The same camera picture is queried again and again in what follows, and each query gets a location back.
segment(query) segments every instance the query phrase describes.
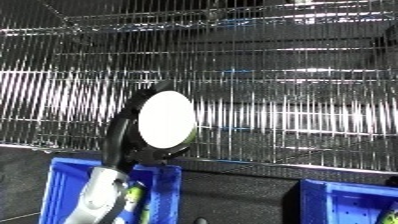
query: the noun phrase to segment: wire mesh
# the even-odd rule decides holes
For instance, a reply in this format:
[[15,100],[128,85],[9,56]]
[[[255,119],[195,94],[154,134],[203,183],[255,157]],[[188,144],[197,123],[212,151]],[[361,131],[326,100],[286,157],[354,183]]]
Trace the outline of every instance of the wire mesh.
[[0,141],[97,151],[139,88],[194,103],[197,160],[396,171],[392,1],[2,0]]

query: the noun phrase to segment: blue tray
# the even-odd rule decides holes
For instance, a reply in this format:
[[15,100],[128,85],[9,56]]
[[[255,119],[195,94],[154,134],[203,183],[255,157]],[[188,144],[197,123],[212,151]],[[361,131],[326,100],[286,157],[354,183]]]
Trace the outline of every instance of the blue tray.
[[[54,158],[48,175],[40,223],[61,224],[76,207],[80,191],[88,181],[89,169],[99,165],[100,162],[95,160]],[[130,177],[150,189],[150,194],[147,195],[150,197],[151,224],[177,223],[180,167],[137,165]]]
[[302,180],[301,223],[375,224],[394,201],[397,188]]

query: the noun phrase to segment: white disc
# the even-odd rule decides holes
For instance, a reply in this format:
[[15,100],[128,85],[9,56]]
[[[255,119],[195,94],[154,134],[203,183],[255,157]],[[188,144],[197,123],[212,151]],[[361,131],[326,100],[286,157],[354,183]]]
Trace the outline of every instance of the white disc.
[[138,128],[142,138],[155,148],[177,146],[196,129],[193,105],[178,92],[160,92],[145,102],[138,117]]

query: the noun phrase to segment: metal wire grid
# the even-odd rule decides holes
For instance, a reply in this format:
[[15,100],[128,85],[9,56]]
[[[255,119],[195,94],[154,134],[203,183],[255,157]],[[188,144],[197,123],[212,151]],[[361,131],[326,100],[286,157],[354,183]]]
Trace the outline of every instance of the metal wire grid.
[[188,158],[396,171],[395,1],[191,2],[2,1],[1,142],[96,151],[171,79],[197,112]]

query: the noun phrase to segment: blue bin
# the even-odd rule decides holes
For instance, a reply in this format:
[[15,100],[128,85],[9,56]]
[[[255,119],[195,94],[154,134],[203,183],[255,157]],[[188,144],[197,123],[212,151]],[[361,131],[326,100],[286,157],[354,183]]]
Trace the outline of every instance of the blue bin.
[[[89,169],[99,166],[95,160],[54,158],[48,175],[41,209],[41,224],[61,224],[77,205],[80,191],[88,181]],[[177,166],[145,167],[137,165],[130,173],[134,181],[144,183],[150,193],[150,223],[177,223],[181,169]]]
[[302,180],[301,223],[375,224],[394,201],[396,188]]

